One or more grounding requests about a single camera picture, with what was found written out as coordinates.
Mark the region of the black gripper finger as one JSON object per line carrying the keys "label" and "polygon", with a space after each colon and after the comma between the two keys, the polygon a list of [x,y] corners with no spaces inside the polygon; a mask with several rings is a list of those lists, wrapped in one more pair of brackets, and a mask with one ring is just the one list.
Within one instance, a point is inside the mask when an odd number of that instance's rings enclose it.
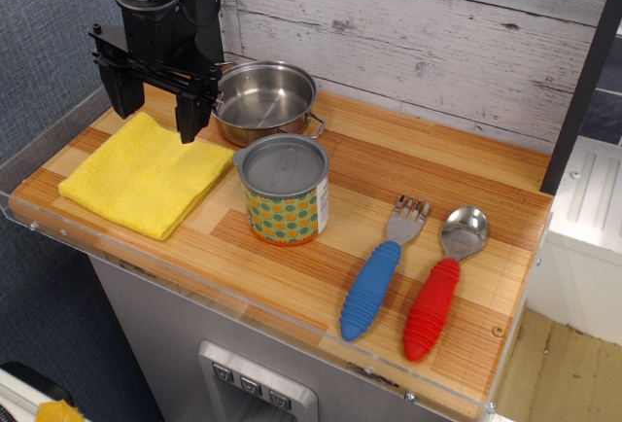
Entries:
{"label": "black gripper finger", "polygon": [[183,144],[192,143],[208,125],[214,100],[209,94],[183,90],[176,96],[176,126]]}
{"label": "black gripper finger", "polygon": [[144,85],[134,75],[134,59],[99,55],[95,62],[111,104],[122,119],[128,118],[144,105]]}

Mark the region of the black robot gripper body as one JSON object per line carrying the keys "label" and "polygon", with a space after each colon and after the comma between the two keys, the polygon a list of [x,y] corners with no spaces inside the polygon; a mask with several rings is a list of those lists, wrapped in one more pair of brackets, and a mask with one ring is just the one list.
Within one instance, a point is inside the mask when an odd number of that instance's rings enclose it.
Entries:
{"label": "black robot gripper body", "polygon": [[143,84],[179,93],[197,83],[207,94],[217,93],[221,67],[199,50],[197,26],[176,2],[151,10],[122,4],[121,12],[121,25],[95,23],[89,28],[94,61],[99,55],[129,57]]}

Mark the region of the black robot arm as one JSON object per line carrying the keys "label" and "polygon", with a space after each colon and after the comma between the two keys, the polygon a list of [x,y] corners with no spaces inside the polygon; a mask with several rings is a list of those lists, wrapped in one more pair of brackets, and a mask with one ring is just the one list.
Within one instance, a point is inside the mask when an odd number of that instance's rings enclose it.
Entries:
{"label": "black robot arm", "polygon": [[173,94],[183,143],[206,127],[222,94],[222,0],[115,0],[120,25],[95,23],[94,61],[116,113],[127,118],[145,103],[145,85]]}

